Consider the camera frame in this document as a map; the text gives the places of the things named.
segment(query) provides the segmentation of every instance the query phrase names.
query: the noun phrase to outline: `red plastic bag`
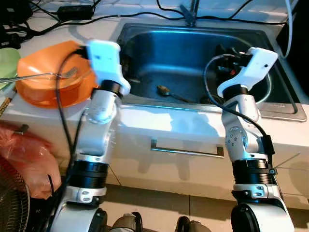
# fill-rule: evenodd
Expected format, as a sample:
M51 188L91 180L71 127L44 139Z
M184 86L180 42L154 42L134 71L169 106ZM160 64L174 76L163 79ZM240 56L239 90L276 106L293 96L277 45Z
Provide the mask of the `red plastic bag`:
M7 159L22 175L30 196L47 199L51 196L51 176L54 190L61 185L60 172L51 144L26 132L16 134L18 128L0 124L0 155Z

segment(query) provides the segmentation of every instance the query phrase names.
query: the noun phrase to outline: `floor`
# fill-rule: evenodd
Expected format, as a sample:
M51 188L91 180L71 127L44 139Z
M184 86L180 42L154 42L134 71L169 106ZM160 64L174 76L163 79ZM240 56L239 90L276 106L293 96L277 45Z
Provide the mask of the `floor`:
M180 216L200 221L212 232L232 232L229 217L234 205L233 201L108 185L101 208L108 213L109 226L124 213L138 211L143 227L150 232L174 232ZM295 232L308 232L309 210L289 212Z

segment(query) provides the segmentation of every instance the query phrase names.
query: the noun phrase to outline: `white wall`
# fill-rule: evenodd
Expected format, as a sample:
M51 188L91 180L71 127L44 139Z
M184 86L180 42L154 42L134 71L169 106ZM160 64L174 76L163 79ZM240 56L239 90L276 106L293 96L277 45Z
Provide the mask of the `white wall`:
M50 1L46 7L57 9L60 4L91 4L92 0L58 0ZM246 0L200 0L198 15L215 15L229 17ZM191 0L160 0L163 7L179 9L179 5L190 6ZM131 14L140 11L152 11L163 13L166 16L178 16L173 12L162 12L156 5L156 0L102 0L97 7L98 15ZM241 11L236 18L258 20L266 22L278 22L286 18L284 0L253 0Z

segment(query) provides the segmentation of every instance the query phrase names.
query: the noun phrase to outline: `faucet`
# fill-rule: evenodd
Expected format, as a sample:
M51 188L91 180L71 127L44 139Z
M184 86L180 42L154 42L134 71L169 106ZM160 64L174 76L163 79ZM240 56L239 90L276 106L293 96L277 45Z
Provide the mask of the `faucet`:
M180 5L180 9L185 17L186 25L189 27L195 27L197 21L197 11L198 11L199 0L191 0L190 11L184 6Z

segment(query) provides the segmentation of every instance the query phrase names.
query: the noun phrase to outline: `green bowl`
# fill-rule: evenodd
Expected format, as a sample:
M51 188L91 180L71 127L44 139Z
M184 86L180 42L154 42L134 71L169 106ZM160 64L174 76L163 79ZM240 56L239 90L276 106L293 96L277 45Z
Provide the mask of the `green bowl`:
M20 54L14 48L0 49L0 79L13 78L17 74L17 64L20 59ZM0 83L0 89L6 87L9 83Z

